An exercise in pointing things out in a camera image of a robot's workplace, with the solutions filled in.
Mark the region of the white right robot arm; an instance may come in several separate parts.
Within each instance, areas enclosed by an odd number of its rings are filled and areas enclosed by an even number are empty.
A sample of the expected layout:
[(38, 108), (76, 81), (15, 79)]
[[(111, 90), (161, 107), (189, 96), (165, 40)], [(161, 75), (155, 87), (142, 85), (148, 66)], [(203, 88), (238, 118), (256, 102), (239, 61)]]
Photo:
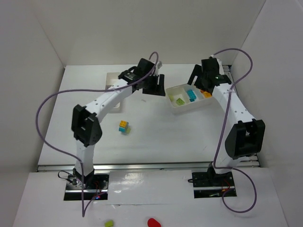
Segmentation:
[(188, 84), (210, 93), (227, 114), (224, 125), (230, 126), (220, 136), (219, 150), (207, 172), (193, 173), (189, 182), (194, 187), (228, 186), (232, 183), (232, 168), (261, 151), (265, 123), (242, 104), (217, 58), (204, 59), (201, 65), (195, 65)]

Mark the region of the long teal lego brick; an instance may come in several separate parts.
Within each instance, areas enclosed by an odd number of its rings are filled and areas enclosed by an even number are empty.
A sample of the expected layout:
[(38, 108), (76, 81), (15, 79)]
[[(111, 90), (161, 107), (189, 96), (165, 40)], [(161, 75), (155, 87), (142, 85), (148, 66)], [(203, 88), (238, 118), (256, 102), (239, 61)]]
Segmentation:
[(194, 100), (197, 99), (197, 97), (196, 97), (194, 91), (191, 90), (191, 89), (187, 90), (187, 95), (188, 95), (188, 98), (189, 98), (189, 99), (194, 99)]

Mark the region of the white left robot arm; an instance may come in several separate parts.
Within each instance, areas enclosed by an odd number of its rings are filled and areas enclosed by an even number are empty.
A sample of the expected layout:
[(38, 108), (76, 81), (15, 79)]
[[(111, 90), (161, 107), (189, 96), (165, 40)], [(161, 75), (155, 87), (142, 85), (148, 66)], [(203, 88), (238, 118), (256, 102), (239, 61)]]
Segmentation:
[(84, 186), (94, 175), (95, 145), (102, 137), (101, 122), (112, 109), (137, 90), (144, 94), (164, 96), (164, 75), (159, 74), (162, 63), (140, 59), (137, 66), (121, 72), (112, 80), (106, 92), (85, 106), (76, 105), (72, 113), (71, 130), (76, 139), (76, 161), (73, 174)]

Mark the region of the teal lime yellow lego cluster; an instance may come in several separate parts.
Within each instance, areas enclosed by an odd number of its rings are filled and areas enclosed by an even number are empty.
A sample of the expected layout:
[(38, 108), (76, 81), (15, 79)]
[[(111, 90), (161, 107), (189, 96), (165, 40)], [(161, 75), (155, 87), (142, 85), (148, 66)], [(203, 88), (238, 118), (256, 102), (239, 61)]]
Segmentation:
[(129, 126), (129, 122), (127, 121), (121, 121), (119, 123), (119, 128), (118, 128), (118, 131), (122, 134), (129, 134), (130, 133), (130, 126)]

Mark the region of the small lime lego brick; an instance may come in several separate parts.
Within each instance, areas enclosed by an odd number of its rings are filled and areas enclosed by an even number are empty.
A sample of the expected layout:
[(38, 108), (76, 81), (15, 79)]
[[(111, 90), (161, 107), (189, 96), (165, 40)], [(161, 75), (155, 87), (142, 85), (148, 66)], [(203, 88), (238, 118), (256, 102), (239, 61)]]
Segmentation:
[(181, 98), (178, 98), (178, 99), (176, 100), (176, 104), (177, 104), (178, 106), (181, 106), (181, 105), (184, 105), (184, 104), (185, 104), (185, 101), (183, 101)]

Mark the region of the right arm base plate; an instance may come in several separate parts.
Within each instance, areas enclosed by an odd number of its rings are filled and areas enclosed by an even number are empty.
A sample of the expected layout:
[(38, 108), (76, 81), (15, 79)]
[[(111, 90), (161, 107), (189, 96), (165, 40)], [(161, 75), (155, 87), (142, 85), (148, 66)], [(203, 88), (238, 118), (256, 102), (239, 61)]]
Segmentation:
[(231, 172), (217, 177), (207, 172), (193, 172), (188, 183), (193, 185), (194, 198), (236, 197), (235, 183)]

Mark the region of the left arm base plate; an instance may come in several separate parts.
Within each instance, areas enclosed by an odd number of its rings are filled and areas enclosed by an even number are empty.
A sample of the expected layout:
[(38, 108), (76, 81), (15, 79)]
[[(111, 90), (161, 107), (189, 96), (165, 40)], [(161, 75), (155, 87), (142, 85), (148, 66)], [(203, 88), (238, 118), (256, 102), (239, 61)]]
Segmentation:
[[(66, 187), (64, 201), (81, 200), (81, 183), (71, 174), (64, 177)], [(108, 199), (109, 174), (97, 174), (92, 177), (92, 181), (84, 186), (84, 200), (89, 201), (93, 198), (96, 201), (105, 201)]]

